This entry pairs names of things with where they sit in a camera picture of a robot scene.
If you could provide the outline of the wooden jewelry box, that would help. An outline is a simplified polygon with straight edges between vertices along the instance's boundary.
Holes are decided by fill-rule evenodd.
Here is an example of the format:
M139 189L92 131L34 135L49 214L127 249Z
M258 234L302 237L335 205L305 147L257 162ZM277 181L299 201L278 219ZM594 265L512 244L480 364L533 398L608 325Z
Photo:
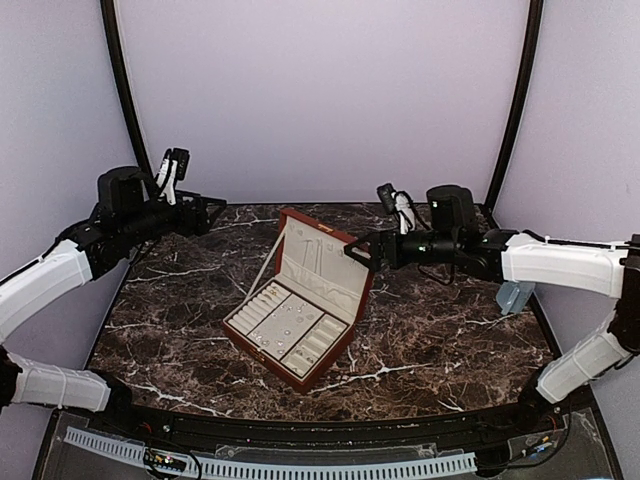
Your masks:
M237 347L299 393L307 393L347 348L364 314L373 274L346 255L354 240L283 209L269 254L274 275L257 278L223 320Z

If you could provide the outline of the beige jewelry tray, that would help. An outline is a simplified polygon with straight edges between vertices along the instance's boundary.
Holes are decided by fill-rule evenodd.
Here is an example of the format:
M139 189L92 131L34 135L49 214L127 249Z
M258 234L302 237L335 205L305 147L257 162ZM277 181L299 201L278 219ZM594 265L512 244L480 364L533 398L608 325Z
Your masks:
M357 309L272 280L234 309L224 324L261 357L303 382L346 335Z

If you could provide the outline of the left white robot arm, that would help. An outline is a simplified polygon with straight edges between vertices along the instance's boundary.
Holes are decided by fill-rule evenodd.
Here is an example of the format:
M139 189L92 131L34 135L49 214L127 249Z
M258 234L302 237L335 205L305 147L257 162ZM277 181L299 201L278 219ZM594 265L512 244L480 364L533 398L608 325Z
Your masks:
M133 251L168 233L208 233L227 206L223 199L180 191L186 169L166 160L156 178L118 167L97 181L91 215L65 230L42 255L1 281L1 338L7 340L46 306L113 270ZM76 370L1 351L1 405L28 403L101 412L120 436L141 427L131 390L103 371Z

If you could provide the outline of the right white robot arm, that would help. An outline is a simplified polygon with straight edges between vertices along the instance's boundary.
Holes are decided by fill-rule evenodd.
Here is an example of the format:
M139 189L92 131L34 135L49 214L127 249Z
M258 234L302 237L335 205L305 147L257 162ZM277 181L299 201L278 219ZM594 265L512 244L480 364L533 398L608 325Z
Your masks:
M469 189L429 189L429 223L411 197L391 184L377 189L385 212L398 225L370 232L347 244L345 254L372 272L388 266L447 265L452 273L499 284L506 312L519 310L537 285L558 286L615 300L603 323L572 349L535 373L510 413L521 434L534 432L549 406L639 354L639 238L627 242L581 242L541 236L530 230L481 232Z

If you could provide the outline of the light blue plastic cup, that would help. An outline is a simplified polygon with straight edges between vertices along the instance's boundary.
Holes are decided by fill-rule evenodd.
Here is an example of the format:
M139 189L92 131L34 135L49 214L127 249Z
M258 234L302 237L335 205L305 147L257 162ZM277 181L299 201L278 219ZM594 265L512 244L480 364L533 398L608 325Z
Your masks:
M505 316L520 313L527 305L535 286L533 282L503 282L495 297L501 314Z

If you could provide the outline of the black front rail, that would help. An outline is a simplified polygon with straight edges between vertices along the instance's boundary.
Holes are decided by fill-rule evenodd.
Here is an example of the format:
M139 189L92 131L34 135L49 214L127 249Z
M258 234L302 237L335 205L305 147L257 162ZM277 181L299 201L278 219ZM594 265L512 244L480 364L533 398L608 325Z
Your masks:
M157 444L174 443L194 450L211 450L217 445L254 445L258 448L328 450L339 448L382 448L434 443L443 448L489 449L505 445L519 436L527 441L549 434L562 440L580 434L602 443L603 436L594 410L594 398L585 389L578 392L576 408L562 405L541 417L530 430L518 429L515 403L492 408L457 411L450 404L444 413L411 417L394 414L389 407L347 408L322 400L311 406L310 398L293 390L276 400L276 416L267 419L258 413L268 403L267 390L257 399L234 402L227 411L213 403L194 403L162 392L151 385L134 387L139 399L122 416L102 412L63 411L52 414L47 442L60 440L67 426L79 425L107 434Z

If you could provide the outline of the left black frame post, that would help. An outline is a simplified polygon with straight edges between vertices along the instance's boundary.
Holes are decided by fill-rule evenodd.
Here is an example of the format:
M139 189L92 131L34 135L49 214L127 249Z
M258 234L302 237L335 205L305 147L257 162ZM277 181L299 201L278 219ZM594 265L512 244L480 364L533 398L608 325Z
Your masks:
M139 122L138 112L129 82L117 18L116 2L114 0L100 0L99 3L112 75L129 141L137 165L143 172L151 174L151 162L149 160L141 124Z

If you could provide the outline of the black frame post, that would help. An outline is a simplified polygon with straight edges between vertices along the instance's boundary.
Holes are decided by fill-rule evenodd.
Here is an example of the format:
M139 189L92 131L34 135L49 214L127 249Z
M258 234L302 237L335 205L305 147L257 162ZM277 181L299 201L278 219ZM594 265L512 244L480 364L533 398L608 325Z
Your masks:
M129 141L137 165L143 172L151 174L151 162L149 160L141 124L139 122L138 112L129 82L117 18L116 2L114 0L100 0L99 3L112 75Z
M496 164L483 202L483 206L489 216L492 216L496 209L516 145L516 139L521 125L533 73L543 10L543 0L531 0L529 2L524 40L511 106L496 159Z

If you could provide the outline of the right black frame post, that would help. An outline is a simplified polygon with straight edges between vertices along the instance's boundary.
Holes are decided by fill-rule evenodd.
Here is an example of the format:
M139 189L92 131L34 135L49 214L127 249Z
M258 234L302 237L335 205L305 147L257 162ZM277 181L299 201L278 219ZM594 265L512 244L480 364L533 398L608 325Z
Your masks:
M496 159L496 164L483 202L483 206L489 216L492 216L496 209L516 145L516 139L521 125L533 73L543 10L543 0L531 0L529 2L524 40L511 106Z

